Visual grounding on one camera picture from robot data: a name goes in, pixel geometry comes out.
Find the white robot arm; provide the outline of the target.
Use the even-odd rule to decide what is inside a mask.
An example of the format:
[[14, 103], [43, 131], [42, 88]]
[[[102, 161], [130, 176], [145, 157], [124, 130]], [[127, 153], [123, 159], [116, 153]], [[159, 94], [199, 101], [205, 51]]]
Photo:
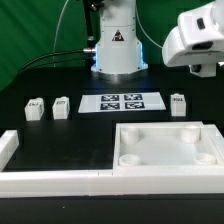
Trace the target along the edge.
[[[129, 79], [148, 68], [143, 45], [136, 36], [140, 24], [136, 0], [86, 0], [100, 14], [100, 40], [91, 52], [92, 74], [104, 79]], [[214, 0], [178, 16], [177, 26], [162, 46], [168, 67], [187, 66], [199, 77], [214, 77], [224, 62], [224, 0]]]

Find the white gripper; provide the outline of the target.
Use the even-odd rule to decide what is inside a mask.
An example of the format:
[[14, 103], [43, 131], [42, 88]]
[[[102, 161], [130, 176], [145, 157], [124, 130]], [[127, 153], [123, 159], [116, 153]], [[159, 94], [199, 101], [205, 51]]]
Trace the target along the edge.
[[167, 67], [188, 66], [199, 77], [215, 77], [224, 62], [224, 0], [186, 11], [162, 47]]

